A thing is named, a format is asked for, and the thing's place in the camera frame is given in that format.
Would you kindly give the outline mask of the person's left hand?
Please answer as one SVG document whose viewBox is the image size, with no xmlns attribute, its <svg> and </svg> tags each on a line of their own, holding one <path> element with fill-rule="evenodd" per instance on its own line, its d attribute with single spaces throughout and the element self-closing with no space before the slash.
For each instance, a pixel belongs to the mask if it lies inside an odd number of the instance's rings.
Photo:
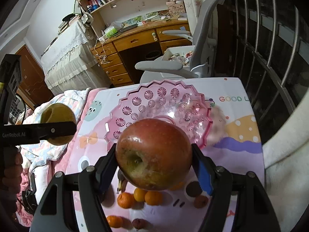
<svg viewBox="0 0 309 232">
<path fill-rule="evenodd" d="M 17 147 L 6 147 L 1 165 L 1 204 L 12 216 L 17 211 L 17 194 L 20 192 L 23 158 Z"/>
</svg>

